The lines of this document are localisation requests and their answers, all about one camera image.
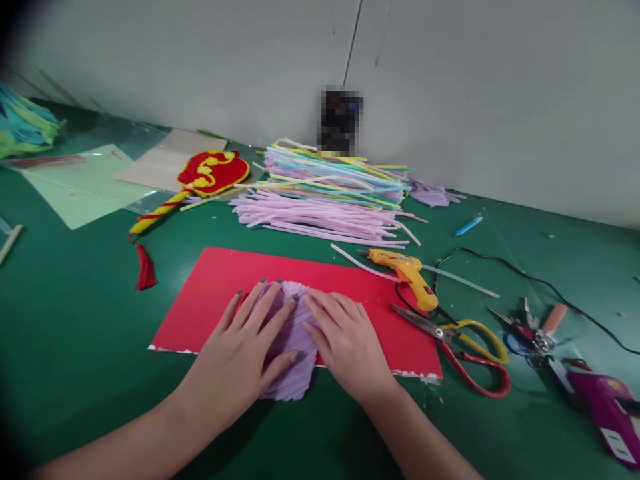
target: lavender pipe cleaner craft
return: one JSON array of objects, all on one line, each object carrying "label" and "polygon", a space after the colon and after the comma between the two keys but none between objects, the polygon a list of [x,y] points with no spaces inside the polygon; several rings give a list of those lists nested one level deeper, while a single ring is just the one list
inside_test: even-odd
[{"label": "lavender pipe cleaner craft", "polygon": [[267,313],[263,327],[292,296],[298,295],[298,297],[300,297],[298,304],[286,320],[282,330],[280,330],[271,344],[265,362],[271,362],[271,360],[287,350],[302,350],[306,352],[306,355],[286,371],[282,372],[282,374],[268,386],[262,396],[260,396],[262,399],[300,400],[309,388],[311,373],[315,366],[315,358],[318,350],[315,348],[311,336],[302,326],[302,322],[304,321],[317,325],[313,314],[302,301],[306,293],[307,287],[301,283],[292,281],[282,282],[282,288],[276,295],[273,305]]},{"label": "lavender pipe cleaner craft", "polygon": [[434,183],[410,178],[407,185],[411,187],[409,196],[430,207],[446,207],[450,202],[460,203],[464,195],[450,193]]}]

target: hand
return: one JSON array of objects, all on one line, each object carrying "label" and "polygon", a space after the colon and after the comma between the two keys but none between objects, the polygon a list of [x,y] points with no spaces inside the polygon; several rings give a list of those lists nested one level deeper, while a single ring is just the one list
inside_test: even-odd
[{"label": "hand", "polygon": [[395,392],[399,384],[362,304],[340,293],[308,292],[305,302],[321,329],[304,326],[342,388],[360,405]]},{"label": "hand", "polygon": [[267,350],[296,305],[294,299],[287,302],[260,330],[281,288],[274,283],[256,302],[264,286],[262,280],[253,288],[235,317],[242,291],[231,299],[220,323],[172,394],[195,428],[206,429],[211,440],[238,420],[299,358],[298,351],[286,351],[264,368]]}]

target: fingernail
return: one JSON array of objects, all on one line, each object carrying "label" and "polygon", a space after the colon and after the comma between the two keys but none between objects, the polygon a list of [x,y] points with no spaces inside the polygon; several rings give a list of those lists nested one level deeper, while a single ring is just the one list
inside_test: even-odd
[{"label": "fingernail", "polygon": [[293,363],[295,363],[298,360],[300,360],[302,357],[304,357],[306,354],[307,354],[307,352],[305,352],[304,350],[298,350],[298,353],[296,353],[295,355],[291,356],[291,361]]}]

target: red and yellow craft ornament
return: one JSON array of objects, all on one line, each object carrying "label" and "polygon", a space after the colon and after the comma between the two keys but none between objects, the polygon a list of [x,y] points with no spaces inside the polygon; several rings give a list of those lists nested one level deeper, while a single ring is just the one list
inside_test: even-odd
[{"label": "red and yellow craft ornament", "polygon": [[198,194],[201,197],[210,197],[216,195],[231,188],[234,184],[242,182],[248,175],[249,164],[240,158],[240,154],[236,150],[223,152],[213,149],[198,153],[190,158],[177,179],[178,183],[184,187],[182,191],[150,214],[138,218],[129,230],[129,242],[136,246],[140,260],[140,274],[136,289],[144,290],[152,287],[158,283],[158,280],[155,278],[151,258],[142,245],[134,241],[133,238],[164,217],[172,208],[180,205],[188,196]]}]

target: finger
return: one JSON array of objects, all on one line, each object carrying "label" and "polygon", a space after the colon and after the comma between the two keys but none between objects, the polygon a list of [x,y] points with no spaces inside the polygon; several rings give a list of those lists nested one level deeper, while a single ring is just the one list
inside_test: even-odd
[{"label": "finger", "polygon": [[329,341],[322,330],[314,324],[305,321],[302,322],[302,326],[309,332],[311,340],[313,340],[313,344],[318,349],[318,352],[320,352],[320,356],[322,357],[322,360],[324,360],[325,364],[332,362],[333,355],[331,353],[331,347],[329,346]]},{"label": "finger", "polygon": [[244,328],[249,329],[250,332],[257,334],[258,330],[260,330],[260,326],[265,320],[265,317],[269,313],[271,306],[275,300],[275,296],[280,292],[282,288],[281,285],[282,280],[278,280],[276,283],[272,283],[265,294],[258,300],[251,310],[249,314],[249,318],[247,319]]},{"label": "finger", "polygon": [[271,363],[262,374],[262,392],[267,389],[272,381],[278,378],[284,370],[288,369],[298,360],[305,356],[304,350],[289,350],[281,353],[276,358],[271,360]]},{"label": "finger", "polygon": [[330,293],[330,297],[334,298],[342,307],[342,310],[351,318],[352,320],[358,321],[362,320],[360,316],[360,312],[358,308],[355,306],[355,302],[351,300],[348,296],[343,295],[342,293]]},{"label": "finger", "polygon": [[242,305],[240,305],[240,308],[238,308],[238,313],[235,314],[230,328],[239,329],[245,324],[245,322],[249,318],[249,314],[251,313],[255,301],[258,300],[258,297],[262,293],[262,290],[265,288],[266,282],[267,278],[265,277],[256,284],[253,290],[251,290],[249,296],[247,296],[246,300],[244,300],[244,302],[242,302]]},{"label": "finger", "polygon": [[358,308],[358,312],[360,312],[360,316],[362,316],[364,320],[371,322],[371,320],[369,319],[369,314],[365,310],[365,306],[360,302],[357,302],[355,306],[356,308]]},{"label": "finger", "polygon": [[282,326],[285,324],[297,304],[298,295],[294,295],[288,302],[286,302],[284,307],[272,316],[271,320],[269,320],[264,328],[260,330],[258,337],[264,339],[264,342],[267,344],[267,348],[271,346],[273,340],[275,340],[278,335],[278,332],[282,330]]},{"label": "finger", "polygon": [[218,322],[216,328],[213,331],[224,331],[229,328],[231,321],[233,320],[233,314],[235,313],[236,308],[238,308],[238,304],[240,303],[240,299],[242,298],[242,290],[238,290],[229,304],[227,308],[225,308],[224,313],[222,314],[222,318]]},{"label": "finger", "polygon": [[315,289],[309,289],[309,294],[324,307],[338,328],[341,329],[346,322],[350,321],[348,315],[332,296]]},{"label": "finger", "polygon": [[313,317],[317,320],[320,328],[322,328],[322,331],[325,333],[327,338],[332,338],[340,334],[340,328],[336,322],[334,322],[330,316],[320,308],[320,305],[318,305],[314,299],[305,295],[305,304],[308,306],[309,310],[311,310]]}]

